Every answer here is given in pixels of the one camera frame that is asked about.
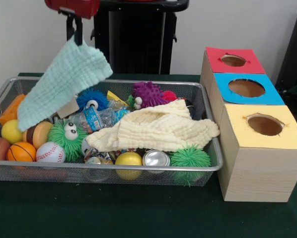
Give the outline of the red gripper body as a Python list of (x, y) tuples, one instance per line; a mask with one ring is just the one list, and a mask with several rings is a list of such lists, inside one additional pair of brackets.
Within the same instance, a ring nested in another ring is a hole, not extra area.
[(77, 17), (91, 19), (98, 12), (99, 0), (45, 0), (49, 9), (58, 13), (73, 14)]

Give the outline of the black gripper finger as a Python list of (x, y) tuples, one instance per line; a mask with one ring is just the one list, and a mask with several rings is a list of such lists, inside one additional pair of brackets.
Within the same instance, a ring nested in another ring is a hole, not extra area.
[(72, 14), (68, 14), (66, 19), (67, 41), (74, 35), (73, 21), (74, 21), (74, 16)]
[(81, 46), (83, 43), (83, 24), (81, 17), (74, 17), (74, 21), (76, 24), (76, 30), (74, 32), (74, 42), (77, 46)]

